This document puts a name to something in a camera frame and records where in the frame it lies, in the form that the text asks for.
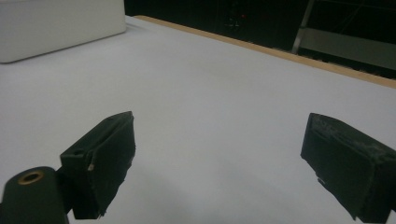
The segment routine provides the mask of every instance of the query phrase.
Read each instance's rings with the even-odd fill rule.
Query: white table
[[[324,114],[396,148],[394,81],[143,19],[126,18],[122,35],[0,64],[1,185],[60,167],[99,121],[132,110],[126,181],[104,217],[71,223],[361,223],[301,159],[305,125]]]

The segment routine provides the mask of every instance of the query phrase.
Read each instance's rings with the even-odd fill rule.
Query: wooden trim
[[[246,49],[252,49],[261,53],[265,53],[265,54],[269,54],[281,59],[286,59],[292,62],[296,62],[296,63],[302,63],[311,67],[316,67],[319,69],[323,69],[326,71],[330,71],[330,72],[334,72],[336,74],[340,74],[343,76],[347,76],[347,77],[353,77],[356,79],[360,79],[360,80],[364,80],[367,82],[371,82],[371,83],[375,83],[381,86],[385,86],[385,87],[390,87],[393,89],[396,89],[396,80],[393,79],[388,79],[385,77],[378,77],[378,76],[374,76],[371,74],[367,74],[367,73],[363,73],[360,71],[356,71],[356,70],[352,70],[350,68],[346,68],[346,67],[342,67],[339,65],[335,65],[335,64],[331,64],[331,63],[324,63],[324,62],[319,62],[316,60],[312,60],[312,59],[308,59],[302,56],[298,56],[292,53],[288,53],[288,52],[284,52],[284,51],[280,51],[277,49],[268,49],[266,47],[263,46],[259,46],[259,45],[255,45],[255,44],[251,44],[245,41],[241,41],[241,40],[237,40],[237,39],[232,39],[230,37],[227,36],[222,36],[222,35],[215,35],[206,31],[201,31],[201,30],[197,30],[197,29],[193,29],[190,27],[186,27],[183,25],[178,25],[169,21],[161,21],[161,20],[157,20],[151,17],[146,17],[146,16],[134,16],[135,18],[142,20],[142,21],[149,21],[155,24],[159,24],[162,26],[166,26],[166,27],[170,27],[179,31],[184,31],[184,32],[188,32],[191,34],[195,34],[195,35],[200,35],[200,36],[204,36],[204,37],[208,37],[208,38],[212,38],[212,39],[216,39],[225,43],[229,43],[229,44],[233,44],[242,48],[246,48]]]

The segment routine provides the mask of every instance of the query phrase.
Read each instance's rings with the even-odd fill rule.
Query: white container
[[[0,0],[0,63],[124,32],[123,0]]]

